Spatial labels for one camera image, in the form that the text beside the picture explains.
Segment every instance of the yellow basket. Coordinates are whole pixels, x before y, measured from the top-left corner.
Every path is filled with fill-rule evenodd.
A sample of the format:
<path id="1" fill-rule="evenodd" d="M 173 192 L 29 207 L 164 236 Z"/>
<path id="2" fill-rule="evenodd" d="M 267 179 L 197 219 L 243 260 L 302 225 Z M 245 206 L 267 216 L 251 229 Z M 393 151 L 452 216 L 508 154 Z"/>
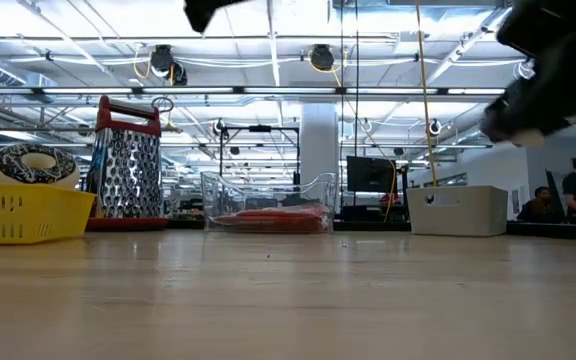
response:
<path id="1" fill-rule="evenodd" d="M 0 184 L 0 244 L 81 237 L 94 199 L 54 186 Z"/>

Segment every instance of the donut plush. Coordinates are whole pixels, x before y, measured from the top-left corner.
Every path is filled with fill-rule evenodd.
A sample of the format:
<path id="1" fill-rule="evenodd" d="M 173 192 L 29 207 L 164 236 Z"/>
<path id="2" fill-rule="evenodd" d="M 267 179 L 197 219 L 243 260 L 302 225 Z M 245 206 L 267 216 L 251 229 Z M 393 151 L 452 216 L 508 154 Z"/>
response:
<path id="1" fill-rule="evenodd" d="M 74 189 L 79 167 L 72 155 L 37 144 L 0 149 L 0 184 L 48 184 Z"/>

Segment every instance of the column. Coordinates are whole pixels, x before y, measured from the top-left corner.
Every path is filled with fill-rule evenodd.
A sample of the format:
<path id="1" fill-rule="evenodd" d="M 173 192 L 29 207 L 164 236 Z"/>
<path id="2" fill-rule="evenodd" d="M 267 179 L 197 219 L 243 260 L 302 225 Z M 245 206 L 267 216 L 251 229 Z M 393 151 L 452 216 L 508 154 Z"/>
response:
<path id="1" fill-rule="evenodd" d="M 339 173 L 335 104 L 303 104 L 300 125 L 301 184 L 322 173 Z"/>

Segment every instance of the white storage box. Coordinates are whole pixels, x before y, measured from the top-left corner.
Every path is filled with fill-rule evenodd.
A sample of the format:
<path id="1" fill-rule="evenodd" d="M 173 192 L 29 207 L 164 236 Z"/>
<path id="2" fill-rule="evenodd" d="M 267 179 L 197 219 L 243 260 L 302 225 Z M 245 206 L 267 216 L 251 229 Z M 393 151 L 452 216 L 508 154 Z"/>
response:
<path id="1" fill-rule="evenodd" d="M 506 232 L 508 192 L 492 186 L 408 190 L 413 234 L 495 236 Z"/>

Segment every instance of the table surface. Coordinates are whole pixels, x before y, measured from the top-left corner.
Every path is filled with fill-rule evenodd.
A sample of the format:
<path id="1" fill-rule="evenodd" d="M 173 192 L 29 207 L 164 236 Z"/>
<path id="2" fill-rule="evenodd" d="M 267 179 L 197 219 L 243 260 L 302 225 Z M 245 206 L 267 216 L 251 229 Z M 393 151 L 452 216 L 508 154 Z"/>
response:
<path id="1" fill-rule="evenodd" d="M 0 359 L 576 359 L 576 241 L 167 231 L 0 247 Z"/>

